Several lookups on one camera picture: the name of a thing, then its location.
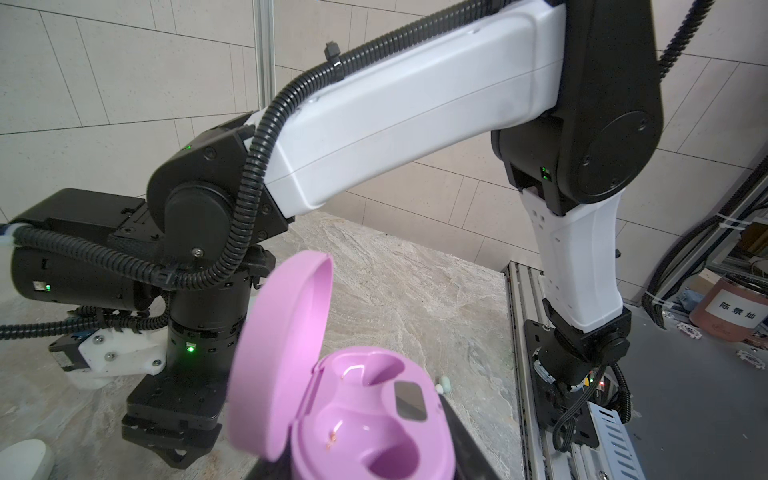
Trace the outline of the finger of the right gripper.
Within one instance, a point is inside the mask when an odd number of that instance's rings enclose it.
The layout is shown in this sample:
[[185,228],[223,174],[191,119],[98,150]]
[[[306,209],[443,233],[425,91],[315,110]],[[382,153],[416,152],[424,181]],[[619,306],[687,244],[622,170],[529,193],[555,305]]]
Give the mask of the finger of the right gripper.
[[206,447],[194,445],[154,446],[152,450],[171,468],[184,470],[207,454]]

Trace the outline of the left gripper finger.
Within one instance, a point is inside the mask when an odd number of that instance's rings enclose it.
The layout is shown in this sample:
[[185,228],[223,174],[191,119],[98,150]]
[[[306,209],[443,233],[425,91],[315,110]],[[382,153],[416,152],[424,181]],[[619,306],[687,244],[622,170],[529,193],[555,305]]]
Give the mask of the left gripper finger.
[[453,479],[499,480],[500,477],[444,395],[440,396],[440,401],[454,447],[456,466]]

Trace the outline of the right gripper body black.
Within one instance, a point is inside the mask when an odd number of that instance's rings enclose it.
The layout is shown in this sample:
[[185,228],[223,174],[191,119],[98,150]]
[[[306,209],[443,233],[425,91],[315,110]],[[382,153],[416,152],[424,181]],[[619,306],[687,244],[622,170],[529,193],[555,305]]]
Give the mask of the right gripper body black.
[[221,376],[147,375],[127,398],[122,437],[155,450],[210,450],[222,430]]

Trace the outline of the pink earbud charging case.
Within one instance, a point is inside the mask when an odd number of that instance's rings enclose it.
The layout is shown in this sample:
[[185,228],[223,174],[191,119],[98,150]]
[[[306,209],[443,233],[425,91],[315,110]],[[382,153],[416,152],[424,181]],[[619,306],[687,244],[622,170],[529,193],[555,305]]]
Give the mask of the pink earbud charging case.
[[321,352],[331,255],[303,251],[252,302],[230,370],[227,430],[238,450],[289,456],[295,479],[450,479],[456,457],[429,375],[381,347]]

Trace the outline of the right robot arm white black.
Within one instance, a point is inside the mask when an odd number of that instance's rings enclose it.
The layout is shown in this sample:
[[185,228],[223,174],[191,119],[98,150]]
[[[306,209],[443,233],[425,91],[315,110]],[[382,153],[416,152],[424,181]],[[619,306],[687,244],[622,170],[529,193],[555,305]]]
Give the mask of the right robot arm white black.
[[566,452],[629,347],[615,222],[661,136],[661,79],[647,1],[464,1],[347,52],[329,43],[265,109],[175,153],[144,199],[64,189],[7,224],[16,290],[73,312],[1,336],[76,335],[71,368],[113,375],[131,349],[88,354],[98,335],[165,329],[122,434],[174,468],[212,449],[227,410],[260,479],[491,477],[414,362],[321,354],[330,255],[277,262],[262,245],[344,190],[489,133],[531,219],[554,326],[522,374]]

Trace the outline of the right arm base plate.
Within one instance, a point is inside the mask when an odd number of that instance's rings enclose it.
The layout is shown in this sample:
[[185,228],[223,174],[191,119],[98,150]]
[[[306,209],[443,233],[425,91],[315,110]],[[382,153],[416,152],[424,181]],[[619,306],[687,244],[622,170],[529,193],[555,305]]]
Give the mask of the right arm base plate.
[[524,323],[523,333],[537,423],[553,435],[549,444],[555,450],[566,452],[573,445],[600,446],[590,404],[617,413],[623,423],[629,422],[631,393],[616,362],[585,360],[567,346],[557,330],[532,320]]

